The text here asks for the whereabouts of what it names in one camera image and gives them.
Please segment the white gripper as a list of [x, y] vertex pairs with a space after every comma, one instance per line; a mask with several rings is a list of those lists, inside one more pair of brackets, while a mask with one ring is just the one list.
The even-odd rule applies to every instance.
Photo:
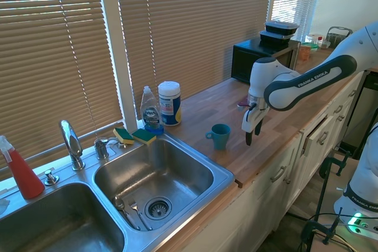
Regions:
[[269, 111], [269, 107], [260, 110], [257, 106], [250, 107], [242, 121], [242, 130], [246, 132], [246, 144], [250, 146], [252, 144], [253, 133], [259, 136], [263, 119]]

